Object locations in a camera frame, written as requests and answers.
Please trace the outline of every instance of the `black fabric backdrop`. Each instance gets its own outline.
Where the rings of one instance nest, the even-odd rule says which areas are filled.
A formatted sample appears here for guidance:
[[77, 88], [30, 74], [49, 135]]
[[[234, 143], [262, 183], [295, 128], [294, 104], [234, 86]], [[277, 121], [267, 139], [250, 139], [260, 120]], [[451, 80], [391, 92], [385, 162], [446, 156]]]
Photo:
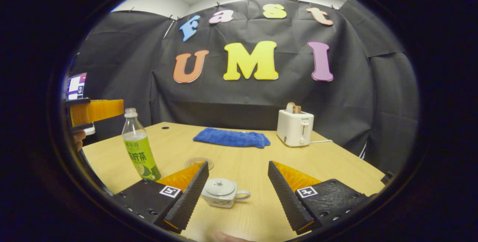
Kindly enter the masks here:
[[[265, 4], [283, 5], [287, 17], [265, 18]], [[326, 11], [333, 26], [317, 22], [305, 10], [309, 7]], [[214, 13], [225, 9], [234, 11], [232, 21], [209, 24]], [[195, 15], [201, 16], [197, 32], [183, 42], [179, 27]], [[279, 78], [245, 79], [241, 74], [239, 80], [224, 80], [224, 46], [242, 43], [251, 53], [260, 41], [277, 43]], [[312, 79], [309, 41], [329, 45], [332, 81]], [[189, 73], [199, 50], [209, 51], [201, 75], [187, 84], [175, 82], [176, 56], [192, 54], [185, 69]], [[124, 99], [126, 108], [138, 110], [144, 126], [169, 121], [275, 130], [278, 110], [292, 101], [314, 114], [315, 131], [356, 155], [365, 151], [365, 160], [381, 171], [396, 172], [413, 143], [418, 113], [415, 76], [403, 52], [386, 26], [353, 0], [340, 10], [291, 0], [247, 0], [179, 21], [146, 12], [112, 12], [81, 46], [72, 74], [88, 73], [86, 97]], [[123, 123], [122, 116], [96, 122], [97, 133], [86, 143], [120, 134]]]

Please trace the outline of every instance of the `coaster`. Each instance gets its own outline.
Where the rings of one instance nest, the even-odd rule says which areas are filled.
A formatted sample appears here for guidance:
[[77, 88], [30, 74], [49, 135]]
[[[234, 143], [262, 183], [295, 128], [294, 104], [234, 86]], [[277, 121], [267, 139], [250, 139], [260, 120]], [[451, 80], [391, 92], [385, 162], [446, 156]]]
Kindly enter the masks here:
[[206, 157], [194, 157], [192, 159], [189, 159], [187, 162], [186, 162], [186, 167], [190, 167], [192, 165], [195, 165], [195, 164], [198, 164], [200, 162], [208, 162], [208, 168], [209, 170], [211, 170], [213, 167], [214, 167], [214, 163], [206, 158]]

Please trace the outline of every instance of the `teapot handle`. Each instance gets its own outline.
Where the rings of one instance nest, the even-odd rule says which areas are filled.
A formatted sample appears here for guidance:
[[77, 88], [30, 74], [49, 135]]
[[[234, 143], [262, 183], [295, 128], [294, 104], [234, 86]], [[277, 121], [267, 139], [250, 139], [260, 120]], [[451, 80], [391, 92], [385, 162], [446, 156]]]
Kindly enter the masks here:
[[251, 197], [251, 192], [250, 191], [237, 191], [236, 196], [239, 194], [246, 194], [246, 196], [241, 197], [241, 198], [236, 198], [236, 201], [241, 201], [241, 200], [246, 200], [247, 198]]

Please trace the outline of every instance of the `teapot lid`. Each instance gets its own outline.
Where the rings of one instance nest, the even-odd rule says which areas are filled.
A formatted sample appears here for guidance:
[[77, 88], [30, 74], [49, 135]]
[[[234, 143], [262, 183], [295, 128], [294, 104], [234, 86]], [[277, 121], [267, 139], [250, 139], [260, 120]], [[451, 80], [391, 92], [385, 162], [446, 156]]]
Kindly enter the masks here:
[[209, 179], [204, 185], [204, 189], [216, 196], [225, 196], [234, 191], [236, 186], [229, 179]]

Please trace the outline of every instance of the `bottle label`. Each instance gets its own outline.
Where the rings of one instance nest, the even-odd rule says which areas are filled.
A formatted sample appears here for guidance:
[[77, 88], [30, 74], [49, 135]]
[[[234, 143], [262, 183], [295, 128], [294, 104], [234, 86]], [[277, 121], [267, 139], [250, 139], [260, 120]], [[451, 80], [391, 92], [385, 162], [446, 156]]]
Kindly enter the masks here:
[[144, 179], [159, 180], [161, 174], [152, 157], [148, 137], [135, 141], [123, 141], [138, 174]]

